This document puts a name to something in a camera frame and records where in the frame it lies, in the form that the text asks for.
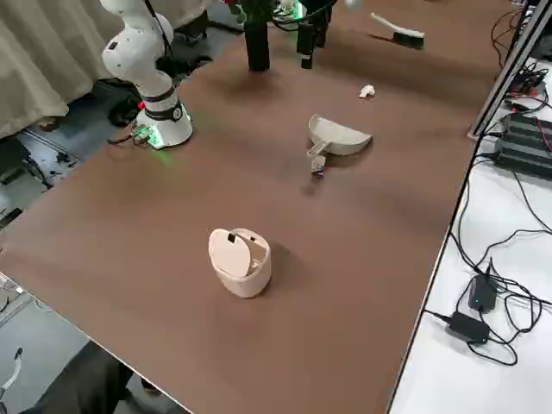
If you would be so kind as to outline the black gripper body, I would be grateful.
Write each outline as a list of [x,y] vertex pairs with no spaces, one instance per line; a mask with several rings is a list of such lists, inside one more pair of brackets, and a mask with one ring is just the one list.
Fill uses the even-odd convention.
[[332,9],[335,0],[301,0],[305,7],[305,14],[300,18],[301,22],[320,22],[329,24],[332,17]]

